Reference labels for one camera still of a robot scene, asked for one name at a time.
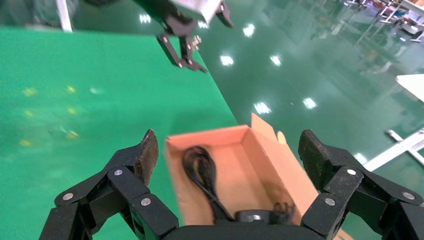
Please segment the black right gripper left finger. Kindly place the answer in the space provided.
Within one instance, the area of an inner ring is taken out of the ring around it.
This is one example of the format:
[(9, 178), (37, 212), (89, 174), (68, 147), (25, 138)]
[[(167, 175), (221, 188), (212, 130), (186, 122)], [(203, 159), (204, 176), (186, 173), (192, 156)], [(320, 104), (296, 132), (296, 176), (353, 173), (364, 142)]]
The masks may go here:
[(140, 240), (164, 239), (179, 220), (149, 189), (158, 156), (152, 129), (140, 143), (117, 150), (102, 170), (55, 198), (40, 239), (90, 240), (114, 215)]

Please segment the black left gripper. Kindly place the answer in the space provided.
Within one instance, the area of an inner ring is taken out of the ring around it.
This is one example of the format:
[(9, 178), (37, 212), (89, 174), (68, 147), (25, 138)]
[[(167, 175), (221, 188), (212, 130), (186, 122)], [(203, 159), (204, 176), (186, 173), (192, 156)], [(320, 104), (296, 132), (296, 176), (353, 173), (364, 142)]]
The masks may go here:
[[(134, 2), (162, 25), (165, 33), (158, 35), (156, 40), (172, 65), (191, 71), (208, 72), (205, 67), (193, 59), (193, 51), (198, 49), (201, 39), (198, 36), (190, 38), (189, 35), (197, 27), (197, 21), (181, 13), (169, 0), (135, 0)], [(215, 15), (226, 27), (234, 27), (230, 18), (230, 10), (225, 1), (220, 2)], [(180, 54), (173, 47), (169, 34), (179, 36)]]

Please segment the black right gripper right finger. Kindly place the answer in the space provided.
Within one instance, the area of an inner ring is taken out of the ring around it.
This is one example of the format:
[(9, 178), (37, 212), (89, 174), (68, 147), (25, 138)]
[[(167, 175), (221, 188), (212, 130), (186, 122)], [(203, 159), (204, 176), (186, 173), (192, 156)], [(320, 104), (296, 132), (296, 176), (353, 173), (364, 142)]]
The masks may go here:
[(300, 135), (298, 154), (318, 191), (302, 227), (331, 240), (352, 213), (384, 240), (423, 239), (424, 199), (418, 193), (365, 169), (346, 149), (322, 143), (310, 129)]

